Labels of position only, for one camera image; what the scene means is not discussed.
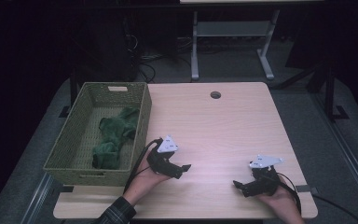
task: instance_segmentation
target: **human hand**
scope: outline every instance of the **human hand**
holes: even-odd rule
[[[153,187],[162,181],[170,179],[167,175],[156,174],[152,171],[147,162],[149,153],[150,150],[145,153],[137,170],[138,175],[133,178],[129,188],[123,194],[123,197],[132,206],[135,206]]]
[[[268,205],[286,224],[302,224],[304,219],[298,212],[295,199],[292,194],[281,186],[278,186],[271,196],[259,194],[255,196],[258,200]]]

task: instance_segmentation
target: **wicker basket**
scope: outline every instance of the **wicker basket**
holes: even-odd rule
[[[62,127],[44,170],[66,185],[125,186],[145,147],[152,101],[146,83],[86,82]],[[135,139],[120,150],[117,170],[92,167],[92,149],[102,141],[102,118],[118,115],[124,107],[140,108]]]

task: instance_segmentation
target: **wooden table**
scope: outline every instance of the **wooden table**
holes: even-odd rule
[[[257,199],[232,181],[254,181],[249,162],[257,154],[284,158],[275,165],[296,186],[307,185],[280,116],[264,83],[149,85],[153,101],[147,142],[171,134],[179,146],[171,162],[192,164],[180,179],[158,185],[136,205],[135,218],[269,218]],[[214,99],[211,92],[221,98]],[[123,188],[75,186],[62,192],[57,218],[96,218]],[[316,217],[309,192],[299,193],[303,217]]]

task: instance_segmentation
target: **basket handle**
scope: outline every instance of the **basket handle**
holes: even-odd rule
[[[110,91],[128,91],[129,89],[125,86],[108,86],[107,87],[108,90]]]
[[[79,175],[80,178],[105,178],[104,173],[100,175]]]

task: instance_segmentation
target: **left hand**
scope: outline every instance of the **left hand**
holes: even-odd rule
[[[169,176],[156,174],[149,167],[147,156],[150,150],[147,151],[139,164],[137,172],[139,173],[133,178],[129,188],[123,194],[123,197],[132,205],[135,206],[150,190],[161,183],[162,181],[171,179]]]

